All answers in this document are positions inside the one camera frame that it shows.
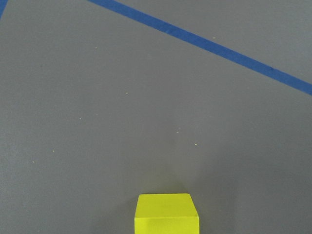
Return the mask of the yellow wooden block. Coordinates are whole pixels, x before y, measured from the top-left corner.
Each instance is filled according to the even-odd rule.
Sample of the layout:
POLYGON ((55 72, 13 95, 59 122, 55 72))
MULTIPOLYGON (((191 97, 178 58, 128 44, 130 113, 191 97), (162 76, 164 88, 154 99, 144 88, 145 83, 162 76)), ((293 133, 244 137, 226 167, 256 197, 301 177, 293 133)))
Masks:
POLYGON ((138 196, 134 233, 198 234, 199 215, 190 194, 141 194, 138 196))

